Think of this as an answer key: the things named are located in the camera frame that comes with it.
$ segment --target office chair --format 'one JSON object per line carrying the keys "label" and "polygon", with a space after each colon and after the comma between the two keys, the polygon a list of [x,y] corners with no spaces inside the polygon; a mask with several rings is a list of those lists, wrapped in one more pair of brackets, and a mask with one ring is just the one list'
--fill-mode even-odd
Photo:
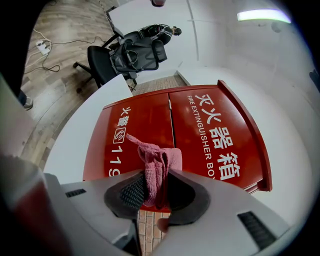
{"label": "office chair", "polygon": [[[123,75],[125,80],[132,79],[135,89],[137,73],[157,70],[159,63],[167,59],[166,51],[160,40],[152,41],[149,37],[141,38],[139,32],[134,31],[123,35],[117,28],[113,28],[114,35],[102,46],[89,46],[87,57],[89,66],[75,62],[73,67],[81,67],[91,74],[84,84],[94,79],[98,88],[116,77]],[[107,49],[116,38],[121,38],[115,50]]]}

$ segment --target fluorescent light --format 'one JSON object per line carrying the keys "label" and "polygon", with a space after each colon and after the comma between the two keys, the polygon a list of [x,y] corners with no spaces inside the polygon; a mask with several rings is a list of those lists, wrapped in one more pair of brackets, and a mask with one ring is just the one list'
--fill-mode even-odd
{"label": "fluorescent light", "polygon": [[247,20],[277,20],[285,23],[291,23],[291,20],[280,10],[260,9],[248,10],[237,14],[238,21]]}

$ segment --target power cord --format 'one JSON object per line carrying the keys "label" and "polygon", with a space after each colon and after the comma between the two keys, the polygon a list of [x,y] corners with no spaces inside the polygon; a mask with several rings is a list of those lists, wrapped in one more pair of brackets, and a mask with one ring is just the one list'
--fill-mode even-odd
{"label": "power cord", "polygon": [[71,43],[73,43],[73,42],[84,42],[84,43],[88,43],[88,44],[93,44],[93,43],[96,42],[97,38],[99,38],[99,39],[100,39],[102,42],[104,42],[104,43],[106,42],[106,41],[104,41],[100,36],[97,36],[97,35],[94,37],[94,41],[93,41],[93,42],[89,42],[89,41],[86,41],[86,40],[73,40],[73,41],[69,41],[69,42],[52,42],[51,40],[47,39],[42,33],[38,32],[38,31],[36,31],[36,30],[34,30],[34,31],[37,32],[37,33],[39,33],[39,34],[41,34],[41,35],[43,36],[43,38],[45,38],[47,41],[49,41],[50,45],[47,46],[47,47],[50,47],[50,51],[48,52],[47,55],[41,57],[41,59],[45,57],[45,59],[44,59],[43,62],[42,62],[42,66],[41,66],[41,67],[36,67],[36,68],[34,68],[34,69],[32,69],[32,70],[24,73],[24,75],[29,74],[29,73],[31,73],[31,72],[33,72],[33,71],[35,71],[35,70],[39,70],[39,69],[44,69],[45,71],[59,72],[59,70],[60,70],[60,68],[61,68],[60,65],[54,65],[54,66],[52,66],[52,67],[46,67],[46,66],[44,66],[44,64],[45,64],[45,62],[46,62],[49,54],[50,54],[51,51],[52,51],[52,45],[71,44]]}

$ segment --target person's foot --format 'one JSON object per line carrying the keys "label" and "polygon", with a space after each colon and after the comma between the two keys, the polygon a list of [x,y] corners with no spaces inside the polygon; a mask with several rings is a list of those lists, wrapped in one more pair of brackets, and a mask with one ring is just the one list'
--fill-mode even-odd
{"label": "person's foot", "polygon": [[29,110],[29,109],[32,109],[32,107],[34,106],[34,101],[32,100],[32,98],[30,97],[26,97],[26,101],[25,101],[25,104],[24,104],[24,109],[25,110]]}

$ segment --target pink cloth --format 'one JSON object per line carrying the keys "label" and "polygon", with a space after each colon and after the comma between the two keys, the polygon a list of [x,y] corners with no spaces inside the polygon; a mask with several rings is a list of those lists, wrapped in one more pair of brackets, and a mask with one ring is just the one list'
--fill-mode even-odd
{"label": "pink cloth", "polygon": [[149,192],[144,205],[157,209],[166,207],[168,188],[168,169],[182,170],[182,154],[179,148],[160,148],[157,145],[141,142],[126,135],[127,139],[138,145],[138,154],[145,163],[145,180]]}

